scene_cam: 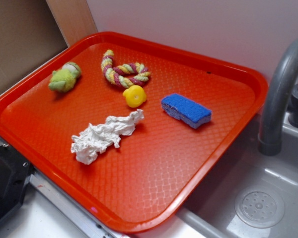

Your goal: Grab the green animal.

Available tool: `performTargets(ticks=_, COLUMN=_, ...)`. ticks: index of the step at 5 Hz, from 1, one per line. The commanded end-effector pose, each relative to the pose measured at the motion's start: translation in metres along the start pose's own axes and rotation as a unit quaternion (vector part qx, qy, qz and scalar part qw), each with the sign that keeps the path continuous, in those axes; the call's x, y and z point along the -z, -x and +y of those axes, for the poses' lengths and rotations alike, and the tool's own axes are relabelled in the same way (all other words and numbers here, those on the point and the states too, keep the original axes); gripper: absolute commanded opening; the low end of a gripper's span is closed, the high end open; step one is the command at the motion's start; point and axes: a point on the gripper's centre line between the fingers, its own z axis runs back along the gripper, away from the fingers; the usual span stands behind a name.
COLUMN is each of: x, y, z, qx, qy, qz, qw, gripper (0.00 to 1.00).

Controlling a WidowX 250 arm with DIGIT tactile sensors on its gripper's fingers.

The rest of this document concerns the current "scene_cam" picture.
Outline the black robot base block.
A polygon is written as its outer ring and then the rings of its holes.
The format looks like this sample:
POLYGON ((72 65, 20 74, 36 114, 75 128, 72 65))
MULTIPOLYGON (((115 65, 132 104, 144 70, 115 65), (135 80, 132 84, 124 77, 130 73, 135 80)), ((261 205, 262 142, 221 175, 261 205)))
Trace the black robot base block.
POLYGON ((0 224, 23 204, 32 164, 14 147, 0 146, 0 224))

